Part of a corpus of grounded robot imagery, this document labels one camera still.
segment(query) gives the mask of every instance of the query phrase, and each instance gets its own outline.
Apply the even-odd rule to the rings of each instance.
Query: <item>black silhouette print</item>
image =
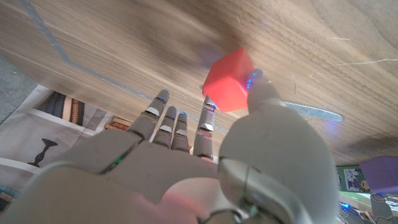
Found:
[[[28,164],[30,164],[32,166],[39,167],[39,163],[44,159],[45,152],[52,146],[58,146],[58,144],[56,142],[53,142],[48,139],[42,139],[42,141],[45,144],[43,151],[35,157],[35,162],[28,162]]]

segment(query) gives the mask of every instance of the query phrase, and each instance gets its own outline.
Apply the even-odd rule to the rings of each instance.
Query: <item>blue line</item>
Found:
[[[60,46],[60,44],[58,43],[57,39],[55,38],[55,36],[51,33],[51,31],[49,30],[49,28],[45,25],[44,21],[42,20],[42,18],[39,16],[39,14],[36,12],[36,10],[33,8],[33,5],[30,3],[29,0],[21,0],[22,5],[25,7],[27,13],[31,16],[31,18],[33,19],[33,21],[37,24],[37,26],[40,28],[40,30],[43,32],[43,34],[46,36],[46,38],[50,41],[51,45],[54,46],[55,50],[60,54],[62,60],[66,63],[68,63],[69,65],[80,69],[81,71],[84,71],[86,73],[92,74],[95,77],[104,80],[110,84],[116,85],[120,88],[122,88],[123,90],[127,90],[133,94],[139,95],[147,100],[153,100],[154,97],[149,96],[143,92],[140,92],[136,89],[133,89],[127,85],[124,85],[122,83],[119,83],[105,75],[102,75],[101,73],[98,73],[96,71],[93,71],[85,66],[80,65],[79,63],[73,62],[70,57],[67,55],[67,53],[63,50],[63,48]],[[199,121],[199,117],[195,116],[194,114],[191,113],[187,113],[187,116],[191,119],[195,119],[197,121]],[[214,124],[214,127],[216,129],[219,129],[220,131],[227,133],[228,129],[223,128],[221,126],[218,126],[217,124]]]

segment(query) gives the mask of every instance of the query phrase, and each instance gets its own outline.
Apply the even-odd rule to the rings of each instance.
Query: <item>wooden table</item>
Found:
[[[339,165],[398,156],[398,2],[0,0],[0,51],[35,81],[134,120],[161,89],[188,113],[215,60],[245,47]],[[216,115],[215,154],[246,110]]]

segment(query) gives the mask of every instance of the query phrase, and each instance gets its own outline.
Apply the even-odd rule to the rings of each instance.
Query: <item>robot finger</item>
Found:
[[[167,90],[160,91],[147,109],[131,124],[127,132],[135,133],[141,136],[143,140],[148,141],[168,100],[169,92]]]
[[[213,160],[213,126],[216,113],[215,103],[206,96],[200,114],[197,134],[193,144],[193,155]]]
[[[167,109],[162,124],[160,125],[160,128],[156,132],[155,138],[152,141],[153,143],[160,144],[161,146],[165,146],[167,149],[170,149],[176,114],[177,110],[174,106],[171,106]]]
[[[179,150],[189,153],[187,137],[187,115],[184,112],[181,112],[178,115],[171,150]]]

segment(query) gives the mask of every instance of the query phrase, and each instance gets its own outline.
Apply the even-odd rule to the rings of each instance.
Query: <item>red cube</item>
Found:
[[[248,76],[254,70],[244,48],[219,59],[210,68],[203,91],[221,112],[248,107]]]

